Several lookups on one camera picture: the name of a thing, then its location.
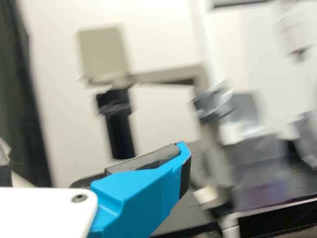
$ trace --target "black panel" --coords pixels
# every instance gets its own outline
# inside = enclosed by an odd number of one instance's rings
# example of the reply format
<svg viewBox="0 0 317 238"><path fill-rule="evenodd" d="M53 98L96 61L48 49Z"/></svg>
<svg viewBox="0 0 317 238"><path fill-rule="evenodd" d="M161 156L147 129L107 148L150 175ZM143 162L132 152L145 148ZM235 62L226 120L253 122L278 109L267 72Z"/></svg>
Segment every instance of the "black panel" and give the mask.
<svg viewBox="0 0 317 238"><path fill-rule="evenodd" d="M314 226L317 201L239 219L241 237L272 237Z"/></svg>
<svg viewBox="0 0 317 238"><path fill-rule="evenodd" d="M0 0L0 136L12 147L12 169L51 186L28 65L28 35L15 1Z"/></svg>

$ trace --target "black post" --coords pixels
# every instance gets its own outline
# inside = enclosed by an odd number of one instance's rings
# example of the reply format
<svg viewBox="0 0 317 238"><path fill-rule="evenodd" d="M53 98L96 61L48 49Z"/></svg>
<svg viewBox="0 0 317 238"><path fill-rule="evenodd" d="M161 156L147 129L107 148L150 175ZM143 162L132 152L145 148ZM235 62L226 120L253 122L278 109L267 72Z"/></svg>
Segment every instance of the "black post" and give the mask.
<svg viewBox="0 0 317 238"><path fill-rule="evenodd" d="M115 159L135 156L129 115L132 113L128 88L97 95L100 114L106 118L112 155Z"/></svg>

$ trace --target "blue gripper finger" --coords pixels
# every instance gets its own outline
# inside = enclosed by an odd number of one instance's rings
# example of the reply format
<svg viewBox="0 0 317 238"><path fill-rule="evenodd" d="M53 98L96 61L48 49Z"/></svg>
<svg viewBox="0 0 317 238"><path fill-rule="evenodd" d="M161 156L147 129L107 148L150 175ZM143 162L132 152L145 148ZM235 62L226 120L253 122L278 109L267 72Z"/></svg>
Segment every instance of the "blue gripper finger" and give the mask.
<svg viewBox="0 0 317 238"><path fill-rule="evenodd" d="M147 238L169 216L187 191L191 152L184 142L180 154L155 169L117 172L91 183L98 211L88 238Z"/></svg>

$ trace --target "white wall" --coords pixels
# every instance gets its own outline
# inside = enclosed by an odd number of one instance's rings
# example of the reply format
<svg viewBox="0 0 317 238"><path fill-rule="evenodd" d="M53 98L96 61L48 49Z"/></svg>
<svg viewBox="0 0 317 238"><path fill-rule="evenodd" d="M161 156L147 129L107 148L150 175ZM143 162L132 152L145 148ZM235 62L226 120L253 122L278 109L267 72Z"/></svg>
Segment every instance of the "white wall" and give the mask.
<svg viewBox="0 0 317 238"><path fill-rule="evenodd" d="M19 0L31 37L31 62L44 139L55 186L69 186L111 163L104 119L81 75L79 29L121 25L132 73L198 64L200 56L186 0ZM214 14L226 77L244 85L240 13ZM192 88L143 85L131 90L138 153L200 137Z"/></svg>

